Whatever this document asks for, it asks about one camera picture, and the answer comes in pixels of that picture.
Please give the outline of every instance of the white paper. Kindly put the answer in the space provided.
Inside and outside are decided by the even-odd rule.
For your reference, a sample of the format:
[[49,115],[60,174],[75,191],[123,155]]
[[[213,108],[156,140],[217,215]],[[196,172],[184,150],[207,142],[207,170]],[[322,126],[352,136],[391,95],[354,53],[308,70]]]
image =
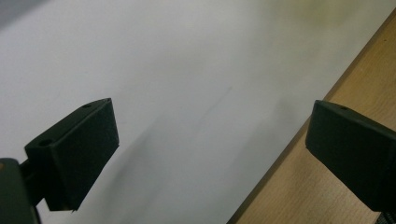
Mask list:
[[111,97],[120,148],[43,223],[225,223],[395,6],[45,1],[0,27],[0,157]]

